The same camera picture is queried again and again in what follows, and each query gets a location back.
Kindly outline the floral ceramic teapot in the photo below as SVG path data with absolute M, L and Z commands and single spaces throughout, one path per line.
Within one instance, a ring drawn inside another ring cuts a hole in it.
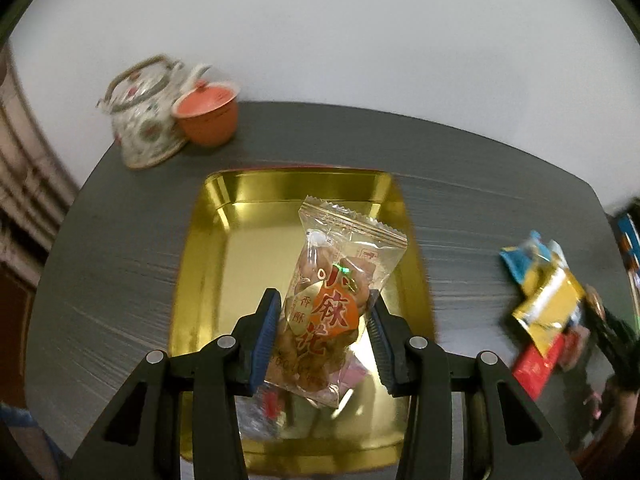
M 171 109 L 209 69 L 208 64 L 198 64 L 187 70 L 182 61 L 159 54 L 110 82 L 96 107 L 110 118 L 114 142 L 127 168 L 157 166 L 183 149 L 186 137 Z

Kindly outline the clear fried twist snack bag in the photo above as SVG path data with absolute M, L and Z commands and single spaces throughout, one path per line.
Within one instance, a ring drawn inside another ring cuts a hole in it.
M 361 319 L 408 248 L 408 237 L 343 205 L 308 196 L 305 241 L 283 300 L 266 382 L 336 408 L 338 375 Z

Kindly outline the gold snack packet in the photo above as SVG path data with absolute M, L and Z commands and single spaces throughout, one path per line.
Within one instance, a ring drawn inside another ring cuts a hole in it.
M 513 311 L 512 318 L 528 333 L 535 348 L 545 358 L 586 292 L 575 275 L 564 266 L 543 264 L 532 273 L 539 282 L 535 287 L 526 282 L 526 298 Z

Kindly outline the beige patterned curtain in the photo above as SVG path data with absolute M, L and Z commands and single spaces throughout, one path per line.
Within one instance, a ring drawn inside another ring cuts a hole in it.
M 41 132 L 1 48 L 1 264 L 35 288 L 78 193 Z

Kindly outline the pink candy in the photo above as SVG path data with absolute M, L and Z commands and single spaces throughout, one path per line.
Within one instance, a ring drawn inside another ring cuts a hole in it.
M 369 375 L 365 367 L 352 352 L 346 354 L 344 366 L 338 375 L 338 391 L 344 396 L 348 390 L 356 388 Z

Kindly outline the black sesame snack bar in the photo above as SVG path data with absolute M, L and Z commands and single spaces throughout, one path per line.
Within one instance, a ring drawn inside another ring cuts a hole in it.
M 285 426 L 285 392 L 270 385 L 260 387 L 250 398 L 235 397 L 238 427 L 243 440 L 271 441 Z

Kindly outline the colourful clutter at right edge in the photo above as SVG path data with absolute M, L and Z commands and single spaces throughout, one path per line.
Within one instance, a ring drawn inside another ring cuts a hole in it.
M 613 230 L 631 288 L 634 310 L 639 315 L 639 232 L 630 214 L 619 214 Z

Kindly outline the brown wooden door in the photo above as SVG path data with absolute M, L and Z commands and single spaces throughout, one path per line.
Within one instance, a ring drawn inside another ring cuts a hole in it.
M 6 266 L 1 267 L 0 301 L 1 401 L 27 408 L 26 348 L 34 291 Z

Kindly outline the red rice cake packet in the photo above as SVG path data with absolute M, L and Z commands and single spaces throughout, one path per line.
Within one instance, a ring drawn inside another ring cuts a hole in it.
M 582 354 L 582 342 L 578 333 L 561 334 L 555 339 L 549 352 L 543 356 L 534 344 L 530 344 L 516 360 L 512 374 L 526 393 L 537 400 L 553 372 L 572 370 Z

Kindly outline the blue snack packet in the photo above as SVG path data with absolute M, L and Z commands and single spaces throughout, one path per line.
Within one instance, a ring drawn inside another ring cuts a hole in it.
M 568 268 L 562 247 L 555 240 L 544 244 L 538 231 L 530 231 L 518 246 L 503 247 L 499 256 L 525 296 L 536 292 L 549 268 Z

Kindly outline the gold and red tin box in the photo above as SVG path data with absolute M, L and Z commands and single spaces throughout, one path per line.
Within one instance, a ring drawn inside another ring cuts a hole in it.
M 321 236 L 299 219 L 307 197 L 326 200 L 411 234 L 396 179 L 381 171 L 291 167 L 217 172 L 195 202 L 172 309 L 168 351 L 201 350 L 231 333 L 267 289 L 283 299 L 316 292 L 324 266 L 305 262 Z M 276 477 L 348 474 L 398 461 L 409 402 L 381 384 L 366 332 L 313 392 L 279 387 L 271 372 L 235 401 L 247 470 Z

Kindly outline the orange lidded tea cup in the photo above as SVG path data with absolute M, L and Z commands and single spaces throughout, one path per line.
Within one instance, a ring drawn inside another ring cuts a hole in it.
M 239 125 L 239 87 L 231 81 L 199 80 L 171 107 L 184 136 L 204 148 L 226 144 Z

